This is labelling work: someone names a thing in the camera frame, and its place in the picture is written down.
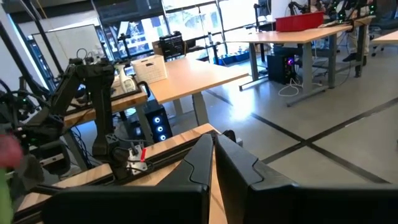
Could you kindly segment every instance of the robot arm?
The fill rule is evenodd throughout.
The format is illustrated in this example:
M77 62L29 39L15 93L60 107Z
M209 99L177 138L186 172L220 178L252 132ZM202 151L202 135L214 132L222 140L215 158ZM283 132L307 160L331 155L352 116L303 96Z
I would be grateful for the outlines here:
M71 59L55 94L49 100L50 108L43 108L24 125L27 138L38 139L39 144L56 141L65 134L63 117L72 102L78 87L86 86L96 112L97 137L93 144L93 157L109 163L116 178L128 175L126 162L129 152L119 148L114 135L111 85L114 67L106 60L93 65L84 65L82 59Z

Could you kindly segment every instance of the concrete floor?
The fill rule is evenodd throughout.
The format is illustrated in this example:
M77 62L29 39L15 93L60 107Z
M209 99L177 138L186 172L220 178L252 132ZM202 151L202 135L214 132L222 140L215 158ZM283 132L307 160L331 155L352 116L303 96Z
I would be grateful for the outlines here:
M345 48L341 51L339 62L346 56ZM265 82L240 92L238 85L248 81L242 79L212 88L203 92L210 123L219 131L234 130L246 150L301 184L398 183L398 100L393 100L398 97L397 57L396 48L386 48L368 58L361 78L353 78L354 68L347 79L343 72L336 83L346 80L344 84L291 108L285 105L287 98L278 95L282 85L277 83ZM250 71L247 62L235 66ZM184 112L193 109L190 97L182 98L182 105ZM172 103L165 107L174 115ZM195 115L186 113L172 119L171 125L174 134L194 128ZM292 148L334 126L326 136L312 139L315 142ZM95 125L79 127L90 148Z

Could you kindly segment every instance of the black floor line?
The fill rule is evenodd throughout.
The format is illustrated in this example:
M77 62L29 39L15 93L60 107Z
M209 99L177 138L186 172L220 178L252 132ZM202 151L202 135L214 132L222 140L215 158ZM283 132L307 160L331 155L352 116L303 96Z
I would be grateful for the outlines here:
M347 160L334 155L333 153L327 151L326 149L322 149L321 147L314 145L312 143L308 144L308 147L319 152L320 154L324 155L325 157L333 160L334 162L338 163L339 165L347 168L351 172L354 172L355 174L357 174L361 177L364 177L365 179L370 180L371 182L374 182L377 184L391 184L390 182L384 180L383 178L378 177L377 175L374 175L374 174L360 168L359 166L354 165L354 164L348 162Z
M304 146L305 146L305 142L297 143L294 146L288 147L287 149L284 149L278 153L275 153L272 156L269 156L269 157L263 159L261 162L263 162L265 164L270 164L271 162L274 162L286 155L289 155L290 153L295 152L295 151L303 148Z
M398 103L398 97L394 98L394 99L392 99L390 101L387 101L387 102L385 102L385 103L383 103L383 104L381 104L381 105L379 105L379 106L377 106L377 107L375 107L373 109L370 109L370 110L368 110L366 112L363 112L363 113L361 113L361 114L359 114L359 115L357 115L357 116L355 116L355 117L353 117L353 118L351 118L351 119L349 119L347 121L344 121L344 122L342 122L340 124L337 124L336 126L330 128L330 129L327 129L326 131L322 131L321 133L319 133L319 134L307 139L306 142L313 143L313 142L315 142L315 141L317 141L317 140L319 140L321 138L324 138L324 137L326 137L326 136L328 136L328 135L330 135L332 133L335 133L335 132L343 129L344 127L346 127L349 124L357 122L357 121L359 121L359 120L361 120L363 118L367 118L369 116L372 116L372 115L374 115L376 113L382 112L382 111L390 108L391 106L394 106L396 103Z
M211 90L206 90L206 92L209 93L210 95L214 96L215 98L220 99L220 100L224 101L225 103L227 103L227 104L229 104L231 106L234 106L228 99L218 95L217 93L215 93L215 92L213 92ZM258 121L260 121L260 122L262 122L262 123L264 123L266 125L268 125L268 126L271 126L272 128L275 128L276 130L286 134L287 136L291 137L292 139L294 139L296 141L300 141L300 142L301 141L305 141L304 138L301 138L300 136L294 134L293 132L291 132L291 131L289 131L289 130L287 130L285 128L282 128L281 126L279 126L279 125L277 125L277 124L275 124L275 123L273 123L273 122L271 122L271 121L259 116L258 114L251 113L250 116L252 118L254 118L254 119L256 119L256 120L258 120Z
M220 99L220 100L224 101L225 103L227 103L227 104L229 104L231 106L234 106L228 99L218 95L217 93L215 93L215 92L213 92L211 90L206 90L206 92L211 94L215 98ZM378 183L378 184L390 184L390 182L384 180L383 178L378 177L377 175L372 174L372 173L370 173L370 172L358 167L357 165L352 164L349 161L347 161L347 160L345 160L345 159L343 159L343 158L341 158L341 157L339 157L337 155L334 155L333 153L331 153L331 152L327 151L326 149L323 149L323 148L321 148L321 147L319 147L319 146L317 146L317 145L315 145L313 143L315 141L321 139L321 138L324 138L324 137L326 137L326 136L328 136L328 135L330 135L332 133L335 133L336 131L339 131L339 130L343 129L344 127L346 127L349 124L352 124L354 122L359 121L360 119L367 118L367 117L369 117L369 116L371 116L373 114L382 112L382 111L390 108L391 106L395 105L396 103L398 103L398 98L394 98L393 100L385 102L385 103L383 103L383 104L381 104L381 105L379 105L379 106L377 106L377 107L375 107L373 109L370 109L370 110L368 110L368 111L366 111L364 113L361 113L361 114L359 114L359 115L357 115L357 116L355 116L355 117L353 117L353 118L351 118L351 119L349 119L349 120L347 120L345 122L337 124L336 126L330 128L330 129L327 129L326 131L323 131L323 132L321 132L321 133L319 133L319 134L317 134L317 135L315 135L315 136L313 136L313 137L311 137L309 139L301 138L300 136L298 136L298 135L290 132L289 130L287 130L287 129L285 129L285 128L283 128L283 127L281 127L281 126L279 126L279 125L277 125L277 124L275 124L275 123L273 123L273 122L271 122L271 121L269 121L269 120L267 120L267 119L265 119L265 118L263 118L261 116L259 116L258 114L251 113L250 115L254 119L256 119L256 120L258 120L258 121L260 121L260 122L262 122L262 123L264 123L264 124L266 124L268 126L271 126L272 128L274 128L274 129L286 134L287 136L293 138L296 141L299 141L298 144L296 144L294 146L291 146L291 147L288 147L287 149L284 149L284 150L282 150L282 151L280 151L280 152L278 152L278 153L276 153L276 154L274 154L272 156L269 156L269 157L263 159L262 162L265 163L265 164L269 164L271 162L274 162L274 161L276 161L276 160L278 160L278 159L280 159L280 158L282 158L284 156L289 155L292 152L295 152L295 151L297 151L297 150L299 150L299 149L301 149L301 148L303 148L305 146L308 146L309 148L319 152L320 154L322 154L325 157L331 159L332 161L336 162L337 164L343 166L344 168L350 170L351 172L353 172L353 173L355 173L355 174L357 174L357 175L359 175L359 176L361 176L361 177L363 177L365 179L370 180L371 182Z

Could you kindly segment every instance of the wooden desk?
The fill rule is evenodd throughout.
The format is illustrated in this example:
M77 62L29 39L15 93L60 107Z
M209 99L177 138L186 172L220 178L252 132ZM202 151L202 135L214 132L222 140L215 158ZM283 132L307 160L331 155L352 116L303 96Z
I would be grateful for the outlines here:
M71 178L63 180L56 184L53 184L53 186L62 187L62 188L76 187L76 186L80 186L80 185L85 185L85 184L90 183L96 179L100 179L100 178L105 177L110 174L112 174L112 170L111 170L110 166L107 164L103 164L94 169L88 170L86 172L82 172L81 174L78 174L76 176L73 176ZM50 198L49 195L30 193L25 196L24 201L21 203L21 205L18 208L18 211L21 211L25 208L29 208L33 205L43 202L44 200L47 200L48 198Z
M302 45L302 61L303 61L303 93L299 96L293 97L293 100L287 100L287 106L291 106L294 103L302 101L310 96L313 96L319 92L325 91L328 88L334 87L334 73L328 76L328 86L321 86L313 88L312 85L312 46L311 41L318 40L324 37L329 37L330 52L329 54L329 67L336 67L336 34L351 29L351 26L337 26L327 28L309 29L300 32L258 32L249 35L241 35L232 37L227 42L247 42L249 43L250 51L250 62L251 62L251 73L252 81L239 86L242 91L243 86L247 84L256 83L257 81L267 81L267 75L263 77L259 76L257 69L257 55L255 44L263 43L275 43L275 44L301 44Z
M227 42L245 42L245 43L273 43L273 44L306 44L313 40L328 37L338 32L351 29L350 26L337 26L327 28L309 29L300 32L258 32L255 34L241 35L232 37Z
M123 90L121 89L120 86L115 88L116 91L114 95L122 95ZM132 95L132 96L127 96L125 98L121 98L119 100L114 100L112 101L112 112L117 113L120 111L124 111L126 109L129 109L133 106L136 105L141 105L145 103L148 100L146 92L143 90L141 93ZM95 110L94 109L88 109L84 110L81 112L77 112L71 115L68 115L65 117L64 122L66 127L70 127L72 125L78 125L78 124L83 124L89 121L92 121L95 119Z
M118 96L118 95L123 94L123 90L120 86L117 86L115 89L116 89L116 91L113 94L113 96ZM152 135L151 135L152 132L150 130L148 120L146 119L144 109L142 108L142 105L147 102L147 99L148 99L147 93L144 91L144 89L142 89L141 93L137 93L137 94L131 95L131 96L126 96L124 98L112 101L112 112L117 113L117 112L124 111L126 109L129 109L129 108L132 108L133 106L135 106L139 121L141 123L142 131L146 138L146 141L152 142ZM83 110L83 111L73 113L71 115L66 116L64 118L65 127L70 128L71 126L75 126L78 124L83 124L83 123L92 121L95 118L96 118L96 113L93 108ZM73 156L75 157L79 167L83 171L87 170L87 165L85 164L85 161L83 160L83 155L81 153L81 149L78 146L73 134L70 131L68 131L64 134L64 138L70 148L70 151L72 152Z
M364 32L364 27L368 25L372 16L357 19L354 22L354 26L359 26L359 45L355 66L356 77L361 76L362 66L363 66L363 53L364 53L364 38L366 33ZM274 43L274 44L301 44L302 49L300 49L300 53L302 55L303 60L303 93L299 96L293 98L293 100L287 100L287 106L291 106L294 103L302 101L310 96L313 96L321 91L325 91L328 88L335 87L335 75L336 75L336 51L337 51L337 33L344 32L346 30L352 29L352 26L341 25L334 27L324 27L324 28L316 28L309 29L300 32L259 32L255 34L249 35L241 35L237 37L232 37L227 40L227 42L247 42L249 43L250 50L250 61L251 61L251 71L252 71L252 81L246 84L239 86L239 89L242 91L243 86L247 84L252 84L257 81L267 81L267 75L263 77L259 76L259 72L257 69L257 55L255 51L254 44L263 44L263 43ZM322 39L324 37L329 37L329 50L327 50L328 57L328 86L321 86L313 89L312 84L312 46L311 41ZM339 72L347 70L350 66L340 69Z
M185 133L174 136L170 139L166 139L165 141L159 142L147 148L146 158L150 158L156 154L167 151L175 146L179 146L187 141L195 139L201 136L204 133L207 133L211 130L215 130L210 124L204 124L197 128L191 129ZM173 171L173 169L179 164L176 162L171 164L163 169L157 170L143 178L135 180L131 183L126 184L126 186L138 186L138 185L156 185L158 184L166 175ZM64 180L57 184L59 187L73 187L77 185L84 184L84 182L91 182L95 179L102 177L110 172L110 168L107 164L102 165L101 167L96 167L92 170L89 170L85 173L91 172L90 175L85 175L85 178L78 178L79 181L71 180L74 177ZM212 180L211 180L211 201L210 201L210 223L214 224L227 224L223 199L221 197L220 186L218 184L217 172L216 172L216 161L213 157L213 170L212 170ZM27 196L24 200L24 203L19 207L19 210L25 209L29 206L34 205L35 203L39 203L43 200L48 199L48 195L31 195Z
M206 104L201 92L233 80L248 76L237 68L226 68L207 62L183 58L166 63L167 78L149 84L159 103L192 95L198 125L209 123Z
M378 37L372 40L374 44L398 44L398 31Z

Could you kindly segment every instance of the desk leg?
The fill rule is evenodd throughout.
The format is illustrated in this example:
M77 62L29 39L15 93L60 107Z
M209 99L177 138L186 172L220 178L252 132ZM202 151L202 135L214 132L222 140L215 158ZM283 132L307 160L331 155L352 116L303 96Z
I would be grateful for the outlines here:
M312 90L312 47L311 43L303 45L303 93L308 94Z
M359 65L355 66L355 78L359 78L362 75L363 57L365 50L365 40L366 40L366 29L367 25L362 25L359 27L358 35L358 49L356 51L356 61Z
M239 91L243 91L243 86L255 83L259 80L263 81L268 81L267 76L259 77L259 70L257 68L257 55L256 55L256 46L254 43L249 44L249 55L250 55L250 65L251 65L251 77L252 81L245 83L243 85L239 86Z
M83 150L80 148L79 144L77 143L75 137L72 134L72 131L67 131L63 137L68 144L70 152L76 159L77 164L79 165L81 171L86 171L88 168L88 164L86 164L85 160L83 159Z
M264 44L260 44L260 51L261 51L261 61L266 61L266 54L264 53Z
M213 45L213 53L214 53L214 61L216 62L216 65L219 65L218 63L218 54L217 54L217 45Z
M336 55L337 55L337 35L329 36L329 66L328 66L328 85L329 88L335 87L336 82Z
M328 86L312 88L312 48L311 42L303 44L303 93L291 101L287 102L287 106L292 106L310 96L313 96L321 91L325 91Z
M201 92L193 94L192 101L198 126L209 123L205 100L203 99L203 95L201 94Z
M173 100L173 105L174 105L174 110L175 110L175 116L183 115L181 100L180 99Z
M143 105L136 106L136 111L142 132L144 132L145 140L148 142L154 142L152 138L152 131L150 131L150 126L147 120L147 116L145 116Z

